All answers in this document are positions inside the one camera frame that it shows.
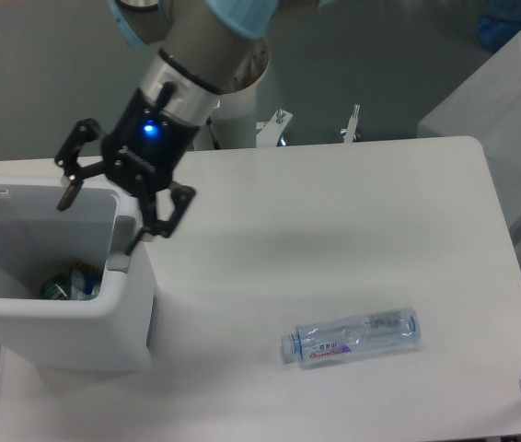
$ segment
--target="white table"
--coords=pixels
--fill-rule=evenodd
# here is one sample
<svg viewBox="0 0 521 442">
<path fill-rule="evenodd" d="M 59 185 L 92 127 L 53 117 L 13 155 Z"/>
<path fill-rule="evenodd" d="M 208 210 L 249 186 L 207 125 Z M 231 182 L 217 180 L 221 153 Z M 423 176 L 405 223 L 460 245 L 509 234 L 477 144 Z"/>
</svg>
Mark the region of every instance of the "white table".
<svg viewBox="0 0 521 442">
<path fill-rule="evenodd" d="M 162 290 L 152 369 L 38 370 L 4 352 L 0 440 L 521 433 L 521 273 L 473 139 L 193 153 L 176 178 L 199 193 L 148 248 Z M 415 353 L 281 362 L 298 323 L 404 306 L 422 326 Z"/>
</svg>

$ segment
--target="white bin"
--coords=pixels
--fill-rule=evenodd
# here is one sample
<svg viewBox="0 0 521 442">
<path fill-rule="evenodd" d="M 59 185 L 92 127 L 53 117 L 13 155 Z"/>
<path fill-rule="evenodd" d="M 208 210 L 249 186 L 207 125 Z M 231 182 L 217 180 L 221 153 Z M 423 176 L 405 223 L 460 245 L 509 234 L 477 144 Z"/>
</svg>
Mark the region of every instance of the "white bin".
<svg viewBox="0 0 521 442">
<path fill-rule="evenodd" d="M 137 230 L 136 201 L 104 180 L 86 182 L 61 213 L 57 179 L 0 177 L 0 343 L 37 366 L 147 368 L 156 278 Z M 41 299 L 40 286 L 75 259 L 104 268 L 89 301 Z"/>
</svg>

